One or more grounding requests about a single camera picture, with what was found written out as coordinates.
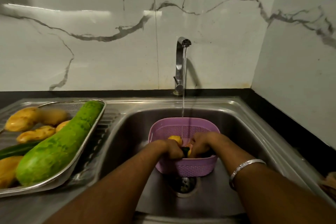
forearm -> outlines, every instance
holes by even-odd
[[[229,139],[211,141],[229,175],[243,162],[254,159]],[[234,178],[234,186],[254,224],[329,223],[336,211],[321,198],[303,190],[261,163],[244,167]]]
[[[116,168],[47,220],[47,224],[128,223],[147,179],[165,152],[159,141]]]

wall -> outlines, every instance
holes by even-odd
[[[274,0],[0,0],[0,91],[249,88]]]
[[[336,0],[275,0],[252,89],[336,149]]]

pink colander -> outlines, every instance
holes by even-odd
[[[150,128],[148,142],[167,139],[170,136],[180,136],[183,146],[190,142],[196,132],[219,132],[215,124],[199,118],[166,118],[153,124]],[[181,177],[199,177],[211,173],[215,168],[217,156],[208,158],[183,158],[170,160],[162,157],[156,164],[156,169],[162,174],[178,174]]]

silver bangle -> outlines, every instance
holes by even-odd
[[[262,161],[261,159],[251,159],[251,160],[248,160],[248,161],[245,161],[244,163],[240,164],[236,170],[232,173],[232,175],[230,176],[230,179],[229,179],[229,185],[230,185],[230,188],[232,188],[233,190],[236,190],[234,185],[233,185],[233,179],[234,177],[236,176],[236,174],[242,170],[244,167],[250,165],[250,164],[253,164],[253,163],[263,163],[263,164],[266,164],[264,161]]]

faucet spout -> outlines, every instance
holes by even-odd
[[[174,76],[175,90],[174,95],[181,96],[183,94],[184,67],[183,61],[186,58],[187,48],[191,45],[191,41],[185,37],[179,37],[176,44],[176,73]]]

